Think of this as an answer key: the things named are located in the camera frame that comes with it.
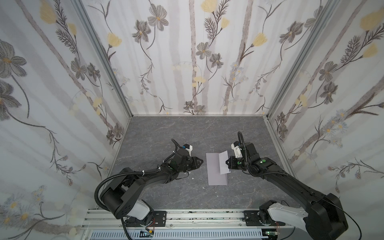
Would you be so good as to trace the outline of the grey paper envelope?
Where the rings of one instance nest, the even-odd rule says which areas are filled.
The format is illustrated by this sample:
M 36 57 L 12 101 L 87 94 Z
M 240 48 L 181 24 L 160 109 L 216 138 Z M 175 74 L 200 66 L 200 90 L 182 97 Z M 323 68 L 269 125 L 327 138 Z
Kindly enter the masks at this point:
M 219 153 L 206 153 L 209 186 L 226 186 L 228 174 L 220 174 Z

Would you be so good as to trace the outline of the blue bordered letter paper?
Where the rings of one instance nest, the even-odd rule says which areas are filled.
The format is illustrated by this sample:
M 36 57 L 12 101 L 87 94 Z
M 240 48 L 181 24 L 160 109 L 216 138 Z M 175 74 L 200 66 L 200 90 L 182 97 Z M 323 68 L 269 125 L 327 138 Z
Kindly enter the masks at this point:
M 229 166 L 226 164 L 226 161 L 229 159 L 228 151 L 219 153 L 219 166 L 220 174 L 225 175 L 231 172 Z

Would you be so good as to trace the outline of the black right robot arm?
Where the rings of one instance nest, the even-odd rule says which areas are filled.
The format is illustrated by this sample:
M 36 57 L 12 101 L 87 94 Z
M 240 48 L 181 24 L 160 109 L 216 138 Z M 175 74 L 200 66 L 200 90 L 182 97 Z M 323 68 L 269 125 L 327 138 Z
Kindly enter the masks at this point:
M 268 201 L 259 207 L 257 221 L 268 226 L 276 222 L 307 232 L 314 240 L 335 240 L 349 228 L 341 201 L 333 194 L 325 195 L 303 184 L 270 158 L 262 158 L 252 143 L 231 145 L 235 155 L 226 161 L 230 170 L 247 171 L 266 180 L 288 194 L 299 208 Z

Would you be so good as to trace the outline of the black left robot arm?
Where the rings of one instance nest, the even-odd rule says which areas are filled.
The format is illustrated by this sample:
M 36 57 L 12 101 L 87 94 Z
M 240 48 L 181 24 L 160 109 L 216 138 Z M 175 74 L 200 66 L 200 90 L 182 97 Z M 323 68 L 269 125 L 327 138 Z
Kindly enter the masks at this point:
M 199 169 L 204 161 L 193 157 L 192 149 L 191 145 L 176 146 L 173 153 L 153 170 L 134 171 L 124 168 L 119 174 L 99 183 L 94 193 L 95 202 L 118 220 L 125 217 L 139 221 L 150 219 L 153 210 L 145 201 L 139 199 L 142 191 L 179 180 L 180 173 L 188 174 Z

